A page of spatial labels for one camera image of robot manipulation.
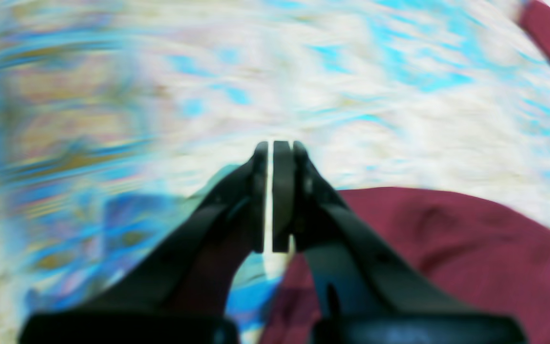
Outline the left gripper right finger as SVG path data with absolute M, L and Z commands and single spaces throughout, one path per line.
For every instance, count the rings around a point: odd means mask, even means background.
M 273 251 L 294 240 L 321 318 L 309 344 L 526 344 L 508 316 L 480 312 L 437 288 L 349 208 L 304 145 L 273 143 Z

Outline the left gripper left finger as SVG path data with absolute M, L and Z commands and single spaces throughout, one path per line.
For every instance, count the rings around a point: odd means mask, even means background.
M 22 344 L 237 344 L 223 315 L 232 279 L 264 250 L 268 143 L 208 192 L 131 272 L 87 302 L 38 313 Z

